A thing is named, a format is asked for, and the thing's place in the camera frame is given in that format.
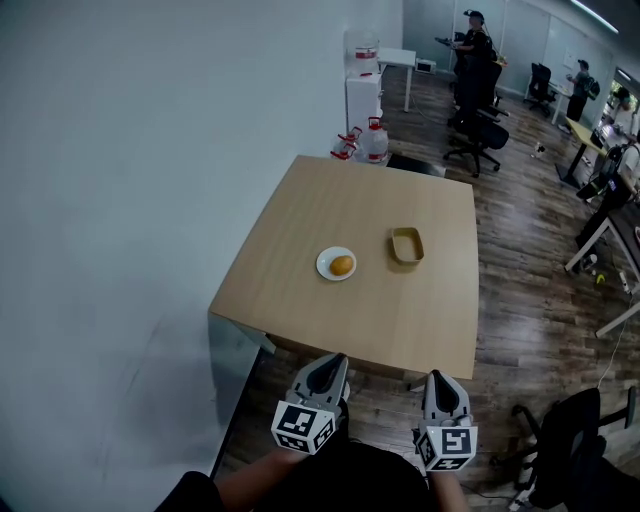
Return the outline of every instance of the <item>wooden floor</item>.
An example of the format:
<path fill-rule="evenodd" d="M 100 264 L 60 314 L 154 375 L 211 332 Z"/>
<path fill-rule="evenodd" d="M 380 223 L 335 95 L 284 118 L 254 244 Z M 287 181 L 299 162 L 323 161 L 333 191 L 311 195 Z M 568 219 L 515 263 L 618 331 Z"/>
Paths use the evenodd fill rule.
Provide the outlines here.
<path fill-rule="evenodd" d="M 612 258 L 625 268 L 621 252 L 599 247 L 599 270 L 606 283 L 596 286 L 590 275 L 565 273 L 563 265 L 575 253 L 574 237 L 589 209 L 573 190 L 558 181 L 554 162 L 569 164 L 577 151 L 571 138 L 515 100 L 501 107 L 511 113 L 502 121 L 510 132 L 506 147 L 495 152 L 502 162 L 496 173 L 483 164 L 471 177 L 473 161 L 442 160 L 455 132 L 446 126 L 452 99 L 447 82 L 430 75 L 414 76 L 412 95 L 423 112 L 402 111 L 404 72 L 389 69 L 384 76 L 384 122 L 394 153 L 448 169 L 447 178 L 473 185 L 480 259 L 480 314 L 473 380 L 467 389 L 479 426 L 478 455 L 459 473 L 461 481 L 485 494 L 513 496 L 513 471 L 489 466 L 492 455 L 504 456 L 523 446 L 529 430 L 511 417 L 514 404 L 528 405 L 542 419 L 556 400 L 594 387 L 609 362 L 620 329 L 604 339 L 594 331 L 628 306 Z M 547 151 L 530 155 L 536 142 Z M 602 413 L 625 404 L 626 389 L 640 378 L 639 320 L 624 333 L 612 368 L 602 383 Z M 250 463 L 273 446 L 269 431 L 277 401 L 292 382 L 305 355 L 278 350 L 266 357 L 241 405 L 238 422 L 219 474 Z M 402 454 L 416 465 L 411 429 L 421 416 L 420 396 L 406 391 L 411 376 L 400 371 L 350 371 L 350 435 Z M 640 477 L 640 418 L 627 430 L 621 423 L 601 430 L 608 442 L 606 457 L 622 470 Z M 505 510 L 508 501 L 470 494 L 474 510 Z"/>

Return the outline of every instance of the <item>person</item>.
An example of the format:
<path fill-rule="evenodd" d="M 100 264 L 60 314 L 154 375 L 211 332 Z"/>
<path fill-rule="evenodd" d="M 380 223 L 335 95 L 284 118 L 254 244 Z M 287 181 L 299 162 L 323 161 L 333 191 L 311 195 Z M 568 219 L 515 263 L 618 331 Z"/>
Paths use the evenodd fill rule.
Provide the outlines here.
<path fill-rule="evenodd" d="M 638 197 L 640 193 L 640 143 L 629 146 L 620 161 L 618 172 L 609 180 L 600 208 L 587 221 L 580 234 L 576 237 L 578 247 L 582 248 L 598 230 L 609 215 L 609 212 L 625 205 L 631 197 Z M 593 247 L 584 256 L 589 258 L 594 254 Z"/>
<path fill-rule="evenodd" d="M 638 117 L 634 115 L 631 108 L 631 93 L 625 87 L 621 87 L 616 97 L 620 101 L 607 119 L 607 124 L 613 125 L 617 135 L 625 137 L 630 142 L 637 142 L 637 133 L 640 126 L 638 126 Z"/>
<path fill-rule="evenodd" d="M 464 52 L 465 55 L 474 57 L 489 58 L 491 53 L 491 40 L 485 34 L 482 25 L 484 16 L 478 11 L 469 13 L 469 31 L 462 43 L 454 43 L 453 48 L 457 52 Z"/>
<path fill-rule="evenodd" d="M 587 104 L 589 97 L 589 85 L 591 77 L 589 76 L 589 63 L 586 60 L 579 60 L 580 71 L 575 77 L 567 75 L 567 80 L 573 84 L 573 95 L 569 100 L 567 108 L 567 118 L 573 121 L 580 121 L 582 111 Z M 568 124 L 559 126 L 563 132 L 571 134 L 571 127 Z"/>
<path fill-rule="evenodd" d="M 156 512 L 468 512 L 455 473 L 429 473 L 427 485 L 400 455 L 350 440 L 346 402 L 340 406 L 342 423 L 315 455 L 276 448 L 217 483 L 186 473 Z"/>

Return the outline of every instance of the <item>white cabinet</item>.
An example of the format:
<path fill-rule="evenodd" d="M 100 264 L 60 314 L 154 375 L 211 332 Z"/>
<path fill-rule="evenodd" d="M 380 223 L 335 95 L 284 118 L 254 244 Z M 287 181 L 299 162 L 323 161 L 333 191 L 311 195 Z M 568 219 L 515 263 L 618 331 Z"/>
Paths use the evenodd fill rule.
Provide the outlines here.
<path fill-rule="evenodd" d="M 347 78 L 347 128 L 354 126 L 366 130 L 370 117 L 382 117 L 382 75 Z"/>

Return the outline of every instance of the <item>cap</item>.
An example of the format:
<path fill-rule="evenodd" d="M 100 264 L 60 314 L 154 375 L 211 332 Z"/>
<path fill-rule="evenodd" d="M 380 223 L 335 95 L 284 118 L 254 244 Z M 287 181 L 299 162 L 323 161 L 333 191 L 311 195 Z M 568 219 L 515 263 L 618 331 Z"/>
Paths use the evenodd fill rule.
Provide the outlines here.
<path fill-rule="evenodd" d="M 463 14 L 465 16 L 469 16 L 469 18 L 480 18 L 484 22 L 484 16 L 482 15 L 482 13 L 480 11 L 468 10 L 468 11 L 464 11 Z"/>

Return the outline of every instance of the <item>white plate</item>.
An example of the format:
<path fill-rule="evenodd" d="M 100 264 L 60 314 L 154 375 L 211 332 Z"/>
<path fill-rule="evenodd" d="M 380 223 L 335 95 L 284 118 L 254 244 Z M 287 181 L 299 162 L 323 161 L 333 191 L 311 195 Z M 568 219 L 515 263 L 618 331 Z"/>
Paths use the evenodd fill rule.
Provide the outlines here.
<path fill-rule="evenodd" d="M 353 260 L 353 268 L 343 276 L 335 276 L 329 270 L 331 262 L 339 256 L 351 256 Z M 346 247 L 329 247 L 318 255 L 316 268 L 318 269 L 318 274 L 329 281 L 344 281 L 356 271 L 356 256 Z"/>

